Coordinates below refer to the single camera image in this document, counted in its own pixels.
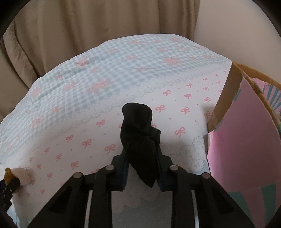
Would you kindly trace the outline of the pink cardboard box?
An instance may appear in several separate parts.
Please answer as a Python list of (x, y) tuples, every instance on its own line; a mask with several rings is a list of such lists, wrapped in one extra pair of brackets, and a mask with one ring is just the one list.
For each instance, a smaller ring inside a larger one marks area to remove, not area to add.
[(280, 84), (232, 63), (208, 131), (211, 175), (266, 227), (280, 206)]

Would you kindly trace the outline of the pastel gingham bow bedspread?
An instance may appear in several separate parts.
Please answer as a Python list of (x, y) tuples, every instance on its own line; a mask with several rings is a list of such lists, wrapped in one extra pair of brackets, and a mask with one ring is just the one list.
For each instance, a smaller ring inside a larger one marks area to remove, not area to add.
[(230, 67), (229, 59), (166, 34), (106, 41), (58, 65), (1, 123), (1, 170), (33, 174), (9, 214), (27, 227), (73, 173), (94, 173), (120, 154), (129, 102), (151, 108), (161, 150), (174, 164), (207, 172), (207, 121)]

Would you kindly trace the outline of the black sock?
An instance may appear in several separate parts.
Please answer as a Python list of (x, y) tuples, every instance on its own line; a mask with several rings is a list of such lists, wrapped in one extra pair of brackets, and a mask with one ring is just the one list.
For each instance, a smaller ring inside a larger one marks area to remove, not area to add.
[(157, 146), (161, 131), (151, 126), (152, 110), (147, 105), (127, 103), (122, 113), (120, 140), (123, 149), (139, 178), (153, 187), (158, 174)]

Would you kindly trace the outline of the beige curtain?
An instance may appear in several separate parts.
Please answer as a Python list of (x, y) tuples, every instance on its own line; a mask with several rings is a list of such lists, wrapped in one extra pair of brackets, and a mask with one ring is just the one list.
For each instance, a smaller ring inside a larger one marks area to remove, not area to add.
[(172, 33), (194, 38), (199, 1), (29, 1), (1, 36), (1, 118), (39, 77), (101, 43)]

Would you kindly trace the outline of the brown plush bear toy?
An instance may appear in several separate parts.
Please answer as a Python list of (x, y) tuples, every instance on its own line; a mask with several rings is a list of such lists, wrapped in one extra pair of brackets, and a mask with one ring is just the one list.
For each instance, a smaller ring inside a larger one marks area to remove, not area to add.
[(33, 180), (33, 171), (29, 168), (6, 168), (4, 175), (4, 182), (8, 185), (14, 178), (18, 178), (20, 185), (29, 185)]

